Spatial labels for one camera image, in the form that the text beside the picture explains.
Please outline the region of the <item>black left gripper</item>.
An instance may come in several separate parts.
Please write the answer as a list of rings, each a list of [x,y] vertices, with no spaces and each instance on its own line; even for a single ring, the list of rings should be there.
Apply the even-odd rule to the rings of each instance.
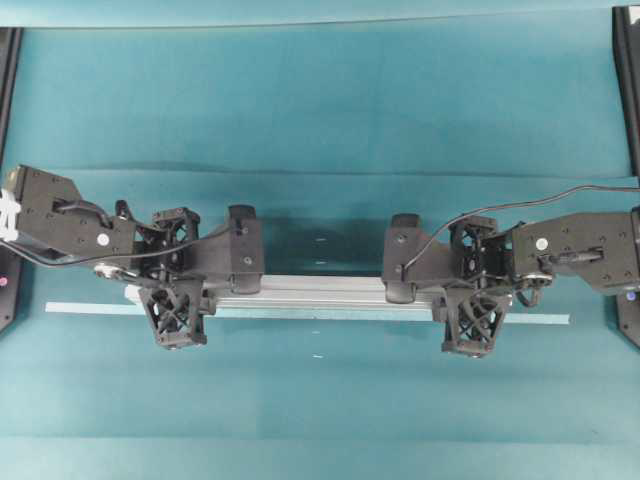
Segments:
[[[200,311],[203,281],[186,273],[186,247],[199,239],[200,217],[186,207],[153,214],[150,225],[134,219],[128,205],[116,205],[116,215],[134,222],[133,253],[144,258],[121,260],[115,279],[143,287],[140,300],[156,343],[165,349],[205,345]],[[205,235],[197,244],[197,271],[204,280],[230,280],[231,220]]]

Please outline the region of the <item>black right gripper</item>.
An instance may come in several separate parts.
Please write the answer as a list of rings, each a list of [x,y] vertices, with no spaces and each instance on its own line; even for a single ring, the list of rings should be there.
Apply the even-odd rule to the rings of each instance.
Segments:
[[[494,350],[510,306],[509,295],[515,291],[511,229],[499,231],[495,219],[471,216],[448,230],[450,246],[420,228],[395,233],[400,278],[406,283],[443,283],[450,278],[451,247],[454,279],[445,285],[440,304],[433,307],[435,320],[445,325],[441,351],[482,358]]]

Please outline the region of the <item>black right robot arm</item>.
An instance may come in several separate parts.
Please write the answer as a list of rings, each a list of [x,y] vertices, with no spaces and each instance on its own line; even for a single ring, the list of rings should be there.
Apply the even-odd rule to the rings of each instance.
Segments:
[[[514,301],[536,306],[559,275],[577,276],[613,296],[617,328],[639,343],[639,211],[576,213],[500,230],[471,215],[447,228],[443,243],[417,214],[397,214],[385,234],[382,283],[387,302],[424,294],[445,326],[441,349],[481,358],[494,350]]]

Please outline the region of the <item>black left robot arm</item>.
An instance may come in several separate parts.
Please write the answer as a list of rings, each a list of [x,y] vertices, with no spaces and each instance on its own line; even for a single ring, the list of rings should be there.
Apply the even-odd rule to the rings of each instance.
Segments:
[[[126,201],[115,212],[84,199],[75,183],[28,166],[11,170],[1,193],[1,238],[44,263],[81,265],[132,285],[155,341],[166,349],[204,345],[206,283],[233,281],[231,226],[199,234],[186,207],[134,218]]]

